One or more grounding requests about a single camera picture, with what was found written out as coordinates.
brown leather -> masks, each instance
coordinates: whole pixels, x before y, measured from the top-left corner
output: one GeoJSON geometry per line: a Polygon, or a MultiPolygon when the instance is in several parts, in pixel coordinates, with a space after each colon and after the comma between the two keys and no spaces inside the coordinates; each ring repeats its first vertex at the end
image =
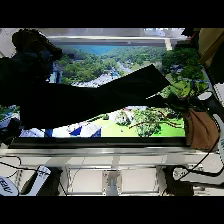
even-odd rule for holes
{"type": "Polygon", "coordinates": [[[207,112],[189,109],[183,114],[187,144],[191,148],[210,150],[219,138],[219,130],[207,112]]]}

brown cloth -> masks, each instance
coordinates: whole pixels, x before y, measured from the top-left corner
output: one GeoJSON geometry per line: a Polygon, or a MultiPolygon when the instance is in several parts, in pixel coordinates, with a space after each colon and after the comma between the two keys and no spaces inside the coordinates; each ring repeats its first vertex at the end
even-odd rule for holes
{"type": "Polygon", "coordinates": [[[189,109],[183,118],[187,145],[195,149],[211,150],[219,138],[219,130],[209,114],[189,109]]]}

television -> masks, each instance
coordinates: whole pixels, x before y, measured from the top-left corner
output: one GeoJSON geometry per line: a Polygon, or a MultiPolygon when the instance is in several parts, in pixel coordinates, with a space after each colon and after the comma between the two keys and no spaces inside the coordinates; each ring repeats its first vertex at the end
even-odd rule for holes
{"type": "MultiPolygon", "coordinates": [[[[189,44],[178,46],[176,39],[169,47],[165,38],[150,40],[92,40],[50,39],[63,50],[60,60],[54,62],[54,72],[49,82],[62,83],[76,87],[98,88],[113,80],[153,64],[171,83],[160,94],[166,97],[170,92],[185,97],[194,82],[198,92],[210,88],[210,82],[195,48],[189,44]]],[[[12,106],[0,111],[2,121],[19,114],[19,108],[12,106]]],[[[55,128],[52,130],[23,130],[19,139],[53,137],[65,142],[119,142],[132,145],[143,143],[184,145],[185,131],[181,113],[170,108],[149,108],[147,106],[129,106],[99,114],[91,119],[55,128]],[[147,120],[153,117],[153,124],[147,120]]]]}

person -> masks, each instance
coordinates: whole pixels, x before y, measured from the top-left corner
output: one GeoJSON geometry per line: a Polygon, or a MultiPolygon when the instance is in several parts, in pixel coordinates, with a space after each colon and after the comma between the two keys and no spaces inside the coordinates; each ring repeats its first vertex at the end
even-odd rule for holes
{"type": "Polygon", "coordinates": [[[156,95],[169,81],[153,66],[98,88],[48,83],[52,63],[62,50],[33,29],[12,36],[17,53],[0,59],[0,104],[20,106],[26,129],[52,129],[85,121],[126,106],[166,107],[156,95]]]}

tv screen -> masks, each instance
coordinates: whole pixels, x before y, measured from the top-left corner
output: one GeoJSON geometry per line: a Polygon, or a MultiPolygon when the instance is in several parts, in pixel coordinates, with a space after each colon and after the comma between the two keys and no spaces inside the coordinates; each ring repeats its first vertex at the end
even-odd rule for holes
{"type": "MultiPolygon", "coordinates": [[[[185,97],[192,82],[198,91],[208,88],[206,75],[199,64],[194,48],[177,47],[167,51],[166,46],[60,44],[63,56],[54,63],[49,82],[77,87],[97,88],[115,79],[153,64],[171,83],[160,94],[170,92],[185,97]]],[[[0,108],[0,125],[5,126],[10,116],[19,117],[19,107],[0,108]]],[[[126,106],[117,111],[99,114],[89,120],[53,130],[24,130],[20,137],[184,137],[181,113],[170,108],[126,106]]]]}

